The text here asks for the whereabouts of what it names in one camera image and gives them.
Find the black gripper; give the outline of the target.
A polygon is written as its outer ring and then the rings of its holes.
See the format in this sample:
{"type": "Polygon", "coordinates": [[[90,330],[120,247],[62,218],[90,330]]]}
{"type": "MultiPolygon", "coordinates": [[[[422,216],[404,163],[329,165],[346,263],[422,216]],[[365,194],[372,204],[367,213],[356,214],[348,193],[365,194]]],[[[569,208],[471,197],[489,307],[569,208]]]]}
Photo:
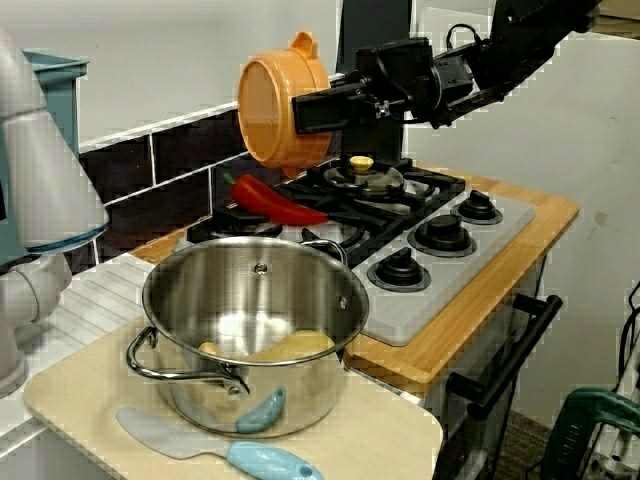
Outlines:
{"type": "Polygon", "coordinates": [[[361,48],[355,72],[336,73],[330,87],[292,99],[297,134],[333,132],[373,118],[425,123],[441,101],[441,82],[428,38],[361,48]]]}

